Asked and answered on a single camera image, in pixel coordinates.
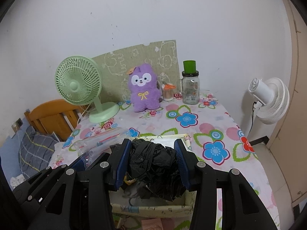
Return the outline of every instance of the white fan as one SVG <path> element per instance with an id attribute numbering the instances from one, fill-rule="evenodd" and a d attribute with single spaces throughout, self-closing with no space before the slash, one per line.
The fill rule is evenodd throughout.
<path id="1" fill-rule="evenodd" d="M 256 117 L 265 124 L 273 124 L 280 120 L 286 113 L 290 101 L 289 90 L 279 78 L 270 78 L 265 82 L 254 78 L 248 91 L 258 102 L 254 104 L 253 115 L 244 132 L 246 136 Z"/>

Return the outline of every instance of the wooden headboard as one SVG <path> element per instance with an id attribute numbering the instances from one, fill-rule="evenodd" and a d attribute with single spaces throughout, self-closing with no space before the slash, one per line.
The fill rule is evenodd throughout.
<path id="1" fill-rule="evenodd" d="M 72 130 L 64 118 L 76 128 L 78 122 L 77 111 L 83 112 L 84 107 L 72 105 L 64 99 L 52 100 L 36 107 L 31 112 L 25 112 L 26 119 L 36 130 L 45 134 L 55 132 L 63 141 L 66 141 Z"/>

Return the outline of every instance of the yellow ribbon bow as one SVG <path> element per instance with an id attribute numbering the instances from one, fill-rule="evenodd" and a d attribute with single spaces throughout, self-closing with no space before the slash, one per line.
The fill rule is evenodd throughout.
<path id="1" fill-rule="evenodd" d="M 147 99 L 145 95 L 148 95 L 149 92 L 144 92 L 144 93 L 139 93 L 138 96 L 142 97 L 141 100 L 143 100 L 143 98 Z"/>

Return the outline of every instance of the blue flower pattern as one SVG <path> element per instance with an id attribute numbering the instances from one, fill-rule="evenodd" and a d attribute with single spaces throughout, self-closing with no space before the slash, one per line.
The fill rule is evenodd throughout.
<path id="1" fill-rule="evenodd" d="M 131 104 L 131 101 L 130 101 L 130 100 L 120 101 L 120 102 L 118 102 L 117 104 L 118 104 L 119 106 L 121 106 L 121 105 L 123 105 L 124 103 L 126 103 L 126 104 Z"/>
<path id="2" fill-rule="evenodd" d="M 180 122 L 183 128 L 194 126 L 198 124 L 198 115 L 190 112 L 185 112 L 182 115 L 176 117 L 176 121 Z"/>
<path id="3" fill-rule="evenodd" d="M 66 148 L 68 146 L 70 146 L 72 144 L 72 141 L 75 137 L 74 136 L 70 136 L 69 138 L 67 138 L 65 144 L 63 144 L 63 147 L 62 148 Z"/>
<path id="4" fill-rule="evenodd" d="M 242 132 L 242 130 L 238 130 L 238 135 L 239 135 L 239 137 L 244 136 L 244 133 Z"/>
<path id="5" fill-rule="evenodd" d="M 230 153 L 225 149 L 224 143 L 217 140 L 213 143 L 204 144 L 203 157 L 207 160 L 212 160 L 217 165 L 222 165 L 230 157 Z"/>
<path id="6" fill-rule="evenodd" d="M 129 131 L 127 132 L 127 135 L 128 135 L 129 137 L 138 137 L 139 134 L 140 134 L 140 132 L 137 131 L 137 130 L 134 129 L 134 128 L 130 128 Z"/>
<path id="7" fill-rule="evenodd" d="M 210 104 L 210 105 L 217 105 L 217 102 L 216 102 L 215 100 L 211 100 L 211 101 L 209 102 L 209 104 Z"/>
<path id="8" fill-rule="evenodd" d="M 92 131 L 91 131 L 91 132 L 89 132 L 89 133 L 87 133 L 87 134 L 85 135 L 85 138 L 90 137 L 92 134 L 93 134 L 93 132 L 92 132 Z"/>

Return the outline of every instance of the wall socket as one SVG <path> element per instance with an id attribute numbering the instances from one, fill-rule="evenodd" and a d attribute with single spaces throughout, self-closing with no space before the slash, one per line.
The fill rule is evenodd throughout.
<path id="1" fill-rule="evenodd" d="M 9 129 L 9 135 L 11 138 L 16 134 L 19 128 L 23 125 L 21 118 L 19 118 L 16 122 L 11 125 L 11 129 Z"/>

